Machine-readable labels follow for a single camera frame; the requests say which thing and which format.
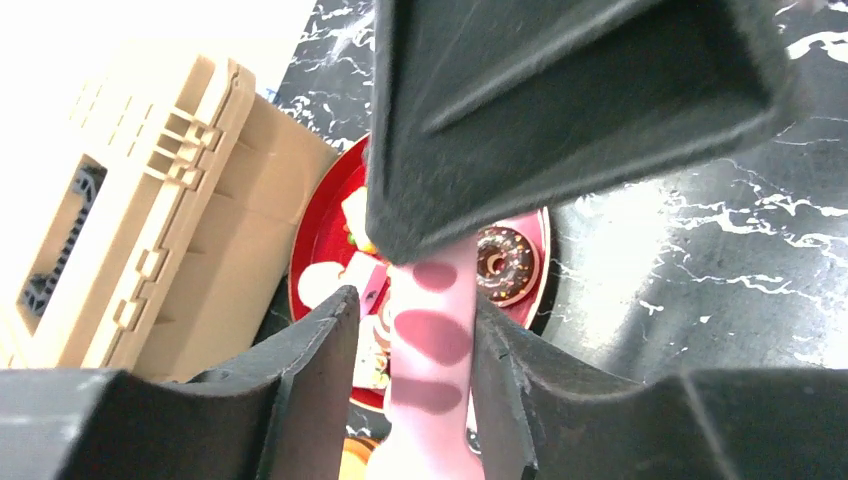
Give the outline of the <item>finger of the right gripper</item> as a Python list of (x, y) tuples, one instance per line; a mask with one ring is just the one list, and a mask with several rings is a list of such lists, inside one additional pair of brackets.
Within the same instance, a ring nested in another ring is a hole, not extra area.
[(770, 1), (378, 1), (366, 230), (406, 264), (765, 142), (802, 114)]

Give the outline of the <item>wooden coaster stack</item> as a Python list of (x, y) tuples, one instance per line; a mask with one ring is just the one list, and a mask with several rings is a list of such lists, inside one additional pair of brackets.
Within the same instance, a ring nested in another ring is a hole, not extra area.
[(347, 437), (339, 468), (339, 480), (364, 480), (369, 458), (380, 445), (380, 441), (370, 437)]

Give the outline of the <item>red round tray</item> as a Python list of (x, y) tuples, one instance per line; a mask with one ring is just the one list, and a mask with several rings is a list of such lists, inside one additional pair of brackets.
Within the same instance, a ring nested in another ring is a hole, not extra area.
[[(297, 284), (303, 271), (316, 262), (346, 264), (355, 251), (355, 247), (347, 241), (341, 201), (364, 185), (364, 156), (368, 141), (369, 136), (363, 135), (339, 156), (319, 182), (305, 208), (289, 265), (288, 298), (295, 322), (311, 311), (297, 294)], [(524, 299), (502, 309), (515, 323), (531, 330), (546, 289), (552, 253), (549, 211), (544, 207), (532, 214), (502, 220), (500, 224), (518, 230), (537, 247), (539, 279)]]

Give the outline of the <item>tan plastic toolbox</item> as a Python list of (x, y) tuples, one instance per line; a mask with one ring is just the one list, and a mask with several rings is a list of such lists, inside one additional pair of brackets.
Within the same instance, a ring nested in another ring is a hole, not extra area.
[(185, 381), (248, 350), (337, 158), (236, 60), (122, 50), (2, 175), (1, 365)]

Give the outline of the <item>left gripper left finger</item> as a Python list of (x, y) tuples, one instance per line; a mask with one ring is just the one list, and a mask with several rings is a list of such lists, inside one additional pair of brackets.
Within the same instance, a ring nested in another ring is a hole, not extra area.
[(1, 374), (5, 479), (334, 479), (359, 329), (345, 286), (186, 383), (124, 370)]

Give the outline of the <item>pink handled metal tongs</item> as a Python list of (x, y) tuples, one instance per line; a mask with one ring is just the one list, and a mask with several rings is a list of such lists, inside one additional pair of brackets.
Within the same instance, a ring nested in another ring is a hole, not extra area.
[(482, 479), (468, 445), (476, 311), (476, 242), (468, 237), (400, 266), (390, 287), (391, 431), (368, 479)]

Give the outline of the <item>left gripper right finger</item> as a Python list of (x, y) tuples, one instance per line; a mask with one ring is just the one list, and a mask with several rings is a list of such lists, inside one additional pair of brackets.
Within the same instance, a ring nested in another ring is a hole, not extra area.
[(479, 298), (472, 393), (489, 479), (847, 475), (843, 370), (684, 370), (640, 384)]

